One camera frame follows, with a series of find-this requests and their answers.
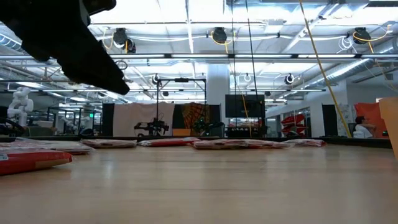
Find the red package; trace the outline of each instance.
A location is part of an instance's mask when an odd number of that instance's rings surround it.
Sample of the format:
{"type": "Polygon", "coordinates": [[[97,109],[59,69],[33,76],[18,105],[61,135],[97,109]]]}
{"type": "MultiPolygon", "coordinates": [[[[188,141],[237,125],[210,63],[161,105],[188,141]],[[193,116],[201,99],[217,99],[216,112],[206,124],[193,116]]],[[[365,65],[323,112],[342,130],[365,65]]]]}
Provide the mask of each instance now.
{"type": "Polygon", "coordinates": [[[94,151],[92,147],[86,146],[80,142],[74,141],[47,141],[47,140],[31,140],[16,139],[14,142],[0,142],[0,147],[18,147],[33,149],[50,149],[56,151],[67,152],[72,155],[87,154],[94,151]]]}
{"type": "Polygon", "coordinates": [[[0,175],[16,174],[67,164],[72,155],[48,149],[0,148],[0,175]]]}
{"type": "Polygon", "coordinates": [[[81,143],[95,149],[114,149],[131,148],[137,146],[137,140],[117,140],[117,139],[82,139],[81,143]]]}
{"type": "Polygon", "coordinates": [[[152,146],[152,147],[160,147],[160,146],[185,146],[187,144],[191,144],[193,142],[200,141],[197,138],[169,138],[169,139],[155,139],[155,140],[146,140],[138,143],[140,146],[152,146]]]}
{"type": "Polygon", "coordinates": [[[196,149],[282,149],[292,144],[254,139],[217,139],[212,141],[194,142],[196,149]]]}
{"type": "Polygon", "coordinates": [[[294,143],[296,146],[326,146],[326,142],[324,140],[315,139],[292,139],[284,141],[284,143],[294,143]]]}

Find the black screen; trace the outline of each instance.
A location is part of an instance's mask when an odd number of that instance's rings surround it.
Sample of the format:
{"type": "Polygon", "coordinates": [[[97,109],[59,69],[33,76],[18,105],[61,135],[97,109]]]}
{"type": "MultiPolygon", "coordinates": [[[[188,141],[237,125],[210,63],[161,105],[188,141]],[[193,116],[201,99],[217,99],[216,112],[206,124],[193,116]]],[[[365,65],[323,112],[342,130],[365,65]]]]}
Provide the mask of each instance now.
{"type": "Polygon", "coordinates": [[[0,106],[0,118],[7,118],[7,109],[6,106],[0,106]]]}
{"type": "MultiPolygon", "coordinates": [[[[264,95],[246,95],[243,97],[248,111],[248,118],[265,117],[264,95]]],[[[242,95],[225,95],[225,116],[227,118],[246,117],[242,95]]]]}

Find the white column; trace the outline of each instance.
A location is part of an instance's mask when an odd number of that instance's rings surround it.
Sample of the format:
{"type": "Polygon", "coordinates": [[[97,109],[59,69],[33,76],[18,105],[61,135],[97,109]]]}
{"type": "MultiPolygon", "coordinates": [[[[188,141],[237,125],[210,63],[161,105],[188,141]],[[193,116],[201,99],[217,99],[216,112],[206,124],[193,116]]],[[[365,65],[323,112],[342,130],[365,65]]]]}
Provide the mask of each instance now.
{"type": "Polygon", "coordinates": [[[225,95],[229,94],[229,67],[226,65],[211,64],[207,70],[207,103],[209,105],[221,104],[221,121],[225,125],[228,119],[225,118],[225,95]]]}

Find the black cable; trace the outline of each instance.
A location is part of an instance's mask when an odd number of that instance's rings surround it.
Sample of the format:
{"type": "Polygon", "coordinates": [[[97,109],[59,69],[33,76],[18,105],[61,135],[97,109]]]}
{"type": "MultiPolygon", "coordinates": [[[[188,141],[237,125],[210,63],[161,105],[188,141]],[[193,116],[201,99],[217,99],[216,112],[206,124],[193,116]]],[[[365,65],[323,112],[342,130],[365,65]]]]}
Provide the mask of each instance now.
{"type": "MultiPolygon", "coordinates": [[[[232,53],[235,54],[235,31],[234,31],[234,1],[231,1],[232,15],[232,53]]],[[[235,128],[238,127],[238,100],[236,99],[236,61],[234,57],[234,84],[235,84],[235,128]]]]}
{"type": "MultiPolygon", "coordinates": [[[[249,38],[250,38],[250,50],[251,50],[251,62],[253,65],[253,79],[254,79],[254,90],[256,91],[256,102],[259,102],[259,95],[257,92],[257,81],[256,81],[256,69],[254,68],[254,56],[253,56],[253,42],[251,40],[251,27],[250,27],[250,18],[249,18],[249,7],[248,7],[248,0],[245,0],[246,3],[246,12],[248,14],[248,26],[249,26],[249,38]]],[[[262,106],[260,105],[260,114],[262,114],[262,106]]],[[[260,117],[257,120],[258,129],[257,131],[260,133],[260,117]]]]}

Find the black fabric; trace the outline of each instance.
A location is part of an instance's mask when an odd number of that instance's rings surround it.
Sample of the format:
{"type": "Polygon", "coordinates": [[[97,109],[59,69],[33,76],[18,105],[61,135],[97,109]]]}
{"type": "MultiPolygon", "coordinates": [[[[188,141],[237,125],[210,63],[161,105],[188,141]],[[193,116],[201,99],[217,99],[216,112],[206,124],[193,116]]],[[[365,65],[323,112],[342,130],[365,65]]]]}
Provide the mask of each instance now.
{"type": "Polygon", "coordinates": [[[182,105],[174,106],[173,128],[174,129],[185,129],[184,118],[182,116],[182,105]]]}
{"type": "MultiPolygon", "coordinates": [[[[210,105],[210,122],[217,123],[221,121],[221,105],[210,105]]],[[[213,128],[210,130],[210,136],[218,136],[220,138],[224,135],[224,126],[219,128],[213,128]]]]}
{"type": "Polygon", "coordinates": [[[114,103],[102,105],[102,135],[113,136],[113,113],[114,103]]]}
{"type": "Polygon", "coordinates": [[[337,114],[334,105],[322,105],[325,136],[337,136],[337,114]]]}
{"type": "Polygon", "coordinates": [[[7,106],[0,106],[0,118],[7,118],[7,106]]]}

